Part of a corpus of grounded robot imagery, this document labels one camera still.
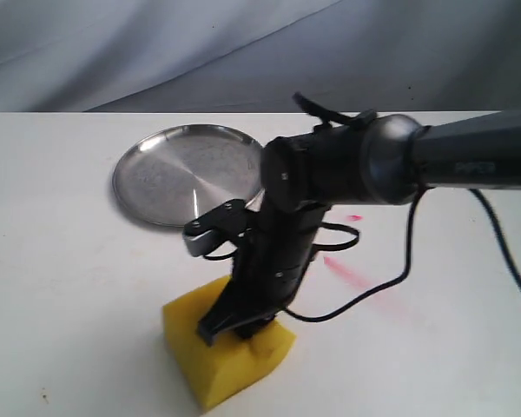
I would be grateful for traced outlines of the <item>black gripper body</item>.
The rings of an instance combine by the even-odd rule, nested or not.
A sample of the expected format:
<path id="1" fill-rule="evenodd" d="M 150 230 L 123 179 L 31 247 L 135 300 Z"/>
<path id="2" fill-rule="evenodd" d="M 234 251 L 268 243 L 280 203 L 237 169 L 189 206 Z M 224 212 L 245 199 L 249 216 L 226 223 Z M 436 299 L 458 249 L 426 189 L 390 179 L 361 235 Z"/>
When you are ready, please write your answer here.
<path id="1" fill-rule="evenodd" d="M 232 269 L 237 305 L 246 319 L 265 319 L 291 302 L 328 210 L 314 203 L 286 213 L 272 203 L 261 204 Z"/>

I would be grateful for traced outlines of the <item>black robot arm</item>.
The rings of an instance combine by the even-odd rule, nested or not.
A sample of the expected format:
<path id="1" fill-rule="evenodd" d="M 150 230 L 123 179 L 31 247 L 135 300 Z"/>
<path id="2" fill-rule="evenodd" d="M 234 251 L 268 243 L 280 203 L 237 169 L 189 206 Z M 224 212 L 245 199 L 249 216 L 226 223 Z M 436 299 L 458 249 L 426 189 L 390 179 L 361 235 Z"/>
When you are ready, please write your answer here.
<path id="1" fill-rule="evenodd" d="M 212 345 L 226 331 L 247 339 L 288 311 L 315 255 L 325 214 L 340 204 L 408 205 L 428 189 L 521 189 L 521 109 L 439 126 L 373 111 L 320 114 L 300 136 L 277 137 L 261 153 L 258 211 L 231 200 L 185 226 L 190 254 L 206 259 L 234 244 L 229 283 L 199 320 Z"/>

